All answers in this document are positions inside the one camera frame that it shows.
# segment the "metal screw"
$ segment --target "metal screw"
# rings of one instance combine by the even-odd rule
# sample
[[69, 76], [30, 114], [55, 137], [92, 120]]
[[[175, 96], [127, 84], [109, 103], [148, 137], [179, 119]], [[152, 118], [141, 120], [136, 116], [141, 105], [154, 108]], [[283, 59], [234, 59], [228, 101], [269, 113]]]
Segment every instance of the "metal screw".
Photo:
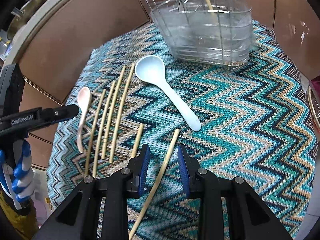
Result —
[[129, 174], [129, 173], [130, 173], [130, 169], [129, 169], [129, 168], [123, 168], [123, 169], [121, 170], [121, 173], [122, 173], [123, 175]]
[[238, 184], [242, 184], [244, 182], [244, 179], [241, 177], [235, 177], [235, 182]]
[[202, 175], [206, 174], [208, 172], [208, 170], [204, 169], [204, 168], [199, 168], [198, 172]]
[[93, 181], [93, 177], [91, 177], [91, 176], [86, 176], [85, 178], [84, 178], [84, 182], [85, 183], [91, 183]]

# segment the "clear plastic basket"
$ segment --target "clear plastic basket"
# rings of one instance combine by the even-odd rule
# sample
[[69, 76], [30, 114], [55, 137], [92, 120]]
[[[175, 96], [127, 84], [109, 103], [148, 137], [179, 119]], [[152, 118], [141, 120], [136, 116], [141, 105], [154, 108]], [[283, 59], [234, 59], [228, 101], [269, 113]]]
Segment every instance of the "clear plastic basket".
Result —
[[238, 66], [254, 43], [247, 0], [144, 0], [172, 56]]

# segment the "yellow pants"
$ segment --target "yellow pants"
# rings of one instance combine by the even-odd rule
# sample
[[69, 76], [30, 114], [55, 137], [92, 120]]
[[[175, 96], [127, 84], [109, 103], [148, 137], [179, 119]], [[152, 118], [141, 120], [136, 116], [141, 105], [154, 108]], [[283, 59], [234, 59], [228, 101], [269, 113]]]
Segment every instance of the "yellow pants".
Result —
[[2, 194], [3, 193], [0, 190], [0, 207], [2, 208], [4, 214], [24, 240], [31, 240], [34, 234], [39, 230], [36, 220], [36, 209], [33, 206], [33, 201], [30, 200], [30, 213], [26, 216], [20, 216], [4, 201]]

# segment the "ceramic spoon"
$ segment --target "ceramic spoon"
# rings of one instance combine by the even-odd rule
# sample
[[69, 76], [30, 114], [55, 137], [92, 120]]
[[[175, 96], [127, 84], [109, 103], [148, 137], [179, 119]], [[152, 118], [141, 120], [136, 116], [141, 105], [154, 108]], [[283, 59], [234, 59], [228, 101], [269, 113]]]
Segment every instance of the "ceramic spoon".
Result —
[[83, 87], [80, 89], [77, 97], [78, 106], [81, 109], [81, 119], [78, 126], [78, 133], [77, 133], [77, 146], [80, 153], [83, 153], [83, 146], [82, 146], [82, 138], [81, 132], [85, 120], [85, 116], [87, 115], [90, 103], [91, 103], [91, 92], [88, 87]]
[[136, 66], [135, 73], [137, 77], [147, 83], [159, 87], [174, 103], [180, 114], [193, 131], [201, 129], [201, 123], [190, 107], [177, 95], [170, 87], [164, 76], [165, 67], [163, 60], [155, 55], [149, 55], [141, 58]]

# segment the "round table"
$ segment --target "round table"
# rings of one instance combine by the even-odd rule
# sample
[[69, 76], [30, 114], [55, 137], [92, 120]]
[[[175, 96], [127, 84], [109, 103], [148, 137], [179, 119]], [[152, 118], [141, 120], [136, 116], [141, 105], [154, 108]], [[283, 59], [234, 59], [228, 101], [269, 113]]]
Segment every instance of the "round table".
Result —
[[[99, 160], [97, 177], [126, 167], [139, 123], [144, 123], [140, 145], [150, 146], [146, 184], [151, 187], [173, 131], [180, 128], [176, 147], [185, 144], [190, 156], [219, 177], [243, 177], [294, 237], [311, 196], [317, 141], [299, 71], [277, 44], [272, 30], [256, 21], [253, 28], [258, 48], [239, 67], [175, 60], [154, 24], [95, 49], [67, 100], [67, 105], [77, 104], [77, 94], [83, 86], [92, 92], [92, 105], [83, 130], [84, 146], [88, 145], [102, 90], [108, 91], [122, 67], [128, 66], [111, 123], [112, 135], [130, 65], [149, 54], [164, 60], [167, 81], [202, 123], [199, 132], [192, 131], [158, 87], [145, 84], [134, 75], [124, 105], [114, 162], [107, 161], [110, 136], [107, 158]], [[90, 172], [105, 101], [95, 130]], [[80, 154], [76, 146], [79, 120], [80, 113], [73, 120], [60, 123], [55, 135], [47, 169], [49, 196], [55, 207], [84, 175], [85, 154]], [[128, 200], [129, 229], [146, 197], [147, 194], [138, 200]], [[175, 148], [136, 236], [193, 239], [197, 219], [198, 201], [187, 200], [182, 192]]]

